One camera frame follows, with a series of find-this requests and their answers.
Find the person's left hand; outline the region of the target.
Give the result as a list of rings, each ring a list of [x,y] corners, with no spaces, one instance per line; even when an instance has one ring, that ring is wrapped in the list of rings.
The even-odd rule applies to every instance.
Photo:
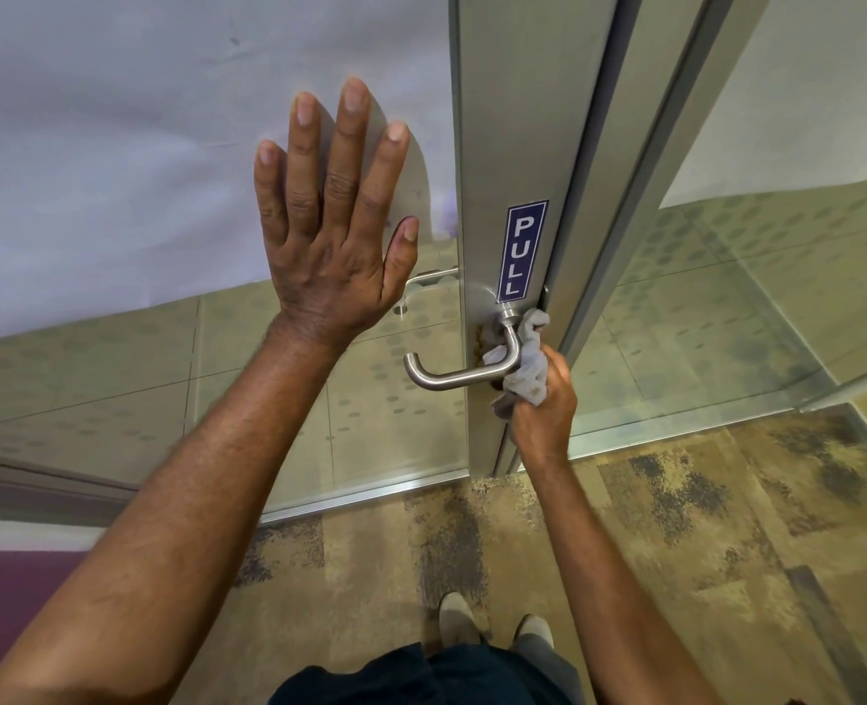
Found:
[[[351,221],[324,222],[321,123],[316,96],[299,93],[283,149],[288,236],[282,246],[264,239],[263,245],[280,305],[276,328],[314,351],[339,356],[402,297],[382,295],[383,238],[412,136],[401,121],[388,125],[367,171],[364,153]]]

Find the person's right hand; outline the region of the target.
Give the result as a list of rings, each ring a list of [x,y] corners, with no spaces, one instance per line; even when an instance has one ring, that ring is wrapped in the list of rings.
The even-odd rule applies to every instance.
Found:
[[[525,470],[534,475],[568,462],[568,445],[578,406],[544,401],[540,406],[519,402],[511,420],[512,440]]]

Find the grey cleaning cloth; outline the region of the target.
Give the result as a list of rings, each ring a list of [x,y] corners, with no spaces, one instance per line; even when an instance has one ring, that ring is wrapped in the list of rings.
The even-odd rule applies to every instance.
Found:
[[[501,379],[502,395],[491,403],[494,414],[507,424],[510,424],[519,402],[540,406],[546,399],[548,359],[542,350],[541,333],[549,322],[543,310],[532,308],[524,314],[519,325],[519,367]]]

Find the glass door with metal frame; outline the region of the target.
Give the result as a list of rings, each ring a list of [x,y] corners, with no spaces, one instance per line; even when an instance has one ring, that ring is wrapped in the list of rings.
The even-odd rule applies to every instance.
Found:
[[[411,146],[385,231],[457,265],[343,356],[264,520],[491,473],[473,367],[538,301],[618,0],[0,0],[0,521],[102,524],[216,401],[278,312],[251,181],[348,77]],[[523,300],[498,304],[507,212],[548,200]]]

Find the person's right forearm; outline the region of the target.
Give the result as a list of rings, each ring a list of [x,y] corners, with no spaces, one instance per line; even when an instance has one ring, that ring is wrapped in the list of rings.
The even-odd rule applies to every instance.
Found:
[[[724,705],[592,509],[566,450],[520,452],[589,676],[608,705]]]

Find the person's left forearm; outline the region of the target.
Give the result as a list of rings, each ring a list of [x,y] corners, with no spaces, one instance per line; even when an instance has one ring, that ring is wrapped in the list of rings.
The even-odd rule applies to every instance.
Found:
[[[0,705],[169,705],[355,319],[281,312],[0,663]]]

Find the blue door sign sticker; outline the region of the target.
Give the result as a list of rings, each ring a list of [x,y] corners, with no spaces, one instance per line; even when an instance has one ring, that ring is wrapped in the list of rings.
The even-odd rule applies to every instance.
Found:
[[[496,292],[498,304],[526,297],[548,206],[549,201],[543,200],[508,209]]]

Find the metal door jamb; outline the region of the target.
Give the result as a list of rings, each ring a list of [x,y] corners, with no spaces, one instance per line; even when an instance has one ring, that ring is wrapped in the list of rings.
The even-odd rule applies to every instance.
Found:
[[[539,306],[571,367],[770,0],[618,0]]]

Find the glass partition panel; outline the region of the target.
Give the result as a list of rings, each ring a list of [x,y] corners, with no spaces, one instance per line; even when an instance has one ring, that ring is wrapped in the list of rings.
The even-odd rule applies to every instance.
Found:
[[[574,454],[867,390],[867,0],[770,0],[572,370]]]

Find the person's right grey shoe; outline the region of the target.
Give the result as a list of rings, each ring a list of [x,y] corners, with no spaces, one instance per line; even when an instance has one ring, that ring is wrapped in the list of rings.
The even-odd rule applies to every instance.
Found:
[[[554,650],[554,638],[548,622],[541,616],[526,614],[520,620],[512,640],[512,644],[518,644],[520,641],[540,642],[544,647]]]

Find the person's grey shoe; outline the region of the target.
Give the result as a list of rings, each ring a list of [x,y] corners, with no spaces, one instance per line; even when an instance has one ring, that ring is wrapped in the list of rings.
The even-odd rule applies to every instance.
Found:
[[[440,641],[444,649],[485,642],[468,602],[460,592],[447,593],[440,601],[437,614]]]
[[[554,650],[554,638],[548,622],[541,616],[526,614],[520,620],[512,640],[512,644],[518,644],[520,641],[540,642],[544,647]]]

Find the person's left grey shoe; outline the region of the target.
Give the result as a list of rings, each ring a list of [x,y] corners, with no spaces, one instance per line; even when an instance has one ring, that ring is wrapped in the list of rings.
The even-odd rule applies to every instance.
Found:
[[[485,642],[468,602],[460,592],[447,593],[440,601],[437,614],[440,641],[444,649]]]

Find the person's dark trousers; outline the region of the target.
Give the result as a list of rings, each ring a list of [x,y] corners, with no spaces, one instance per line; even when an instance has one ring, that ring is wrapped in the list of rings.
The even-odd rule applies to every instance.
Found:
[[[266,705],[587,705],[576,668],[537,635],[508,649],[462,644],[426,655],[419,643],[348,673],[310,665]]]

